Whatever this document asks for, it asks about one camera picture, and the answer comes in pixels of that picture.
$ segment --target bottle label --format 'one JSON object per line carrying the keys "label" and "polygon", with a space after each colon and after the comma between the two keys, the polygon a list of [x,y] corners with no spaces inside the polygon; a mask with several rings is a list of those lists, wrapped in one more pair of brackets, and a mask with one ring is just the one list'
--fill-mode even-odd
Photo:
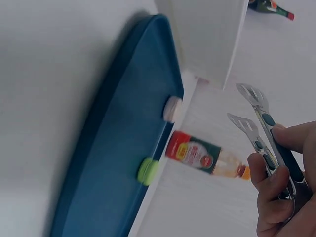
{"label": "bottle label", "polygon": [[167,146],[166,156],[211,174],[220,151],[220,147],[175,131]]}

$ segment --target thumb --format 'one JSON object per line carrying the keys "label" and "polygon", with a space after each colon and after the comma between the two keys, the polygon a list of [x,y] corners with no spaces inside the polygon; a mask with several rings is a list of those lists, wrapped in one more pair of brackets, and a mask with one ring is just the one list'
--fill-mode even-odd
{"label": "thumb", "polygon": [[312,189],[316,192],[316,129],[312,129],[306,137],[303,145],[303,163],[305,167],[305,177]]}
{"label": "thumb", "polygon": [[290,150],[302,153],[304,142],[309,132],[315,127],[316,121],[289,128],[276,124],[272,129],[272,133],[273,137],[280,145]]}

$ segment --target white cabinet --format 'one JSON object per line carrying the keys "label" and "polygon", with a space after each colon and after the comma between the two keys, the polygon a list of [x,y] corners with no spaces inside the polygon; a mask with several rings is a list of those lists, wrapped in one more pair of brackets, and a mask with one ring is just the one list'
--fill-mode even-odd
{"label": "white cabinet", "polygon": [[182,66],[224,89],[248,0],[156,0],[171,22]]}

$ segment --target dark blue handle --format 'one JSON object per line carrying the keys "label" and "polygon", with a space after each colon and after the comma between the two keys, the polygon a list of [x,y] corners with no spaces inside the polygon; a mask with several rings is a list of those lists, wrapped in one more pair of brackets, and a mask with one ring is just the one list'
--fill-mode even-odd
{"label": "dark blue handle", "polygon": [[292,177],[292,179],[296,182],[302,182],[304,180],[304,175],[300,169],[300,167],[298,166],[294,155],[292,154],[292,152],[281,146],[279,143],[276,142],[276,140],[273,137],[273,140],[275,142],[276,148],[278,150],[278,152],[280,153],[280,155],[282,156],[285,165],[288,167],[289,171],[290,171],[290,175]]}

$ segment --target sauce bottle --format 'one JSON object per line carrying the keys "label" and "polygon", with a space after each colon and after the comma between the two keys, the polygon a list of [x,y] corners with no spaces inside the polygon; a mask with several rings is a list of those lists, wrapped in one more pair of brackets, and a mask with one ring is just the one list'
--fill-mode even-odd
{"label": "sauce bottle", "polygon": [[285,16],[286,18],[290,19],[291,21],[294,20],[294,14],[284,10],[283,8],[279,7],[274,1],[272,0],[249,0],[248,7],[262,13],[275,13],[281,16]]}
{"label": "sauce bottle", "polygon": [[209,174],[250,178],[249,167],[231,152],[180,131],[174,131],[166,156]]}

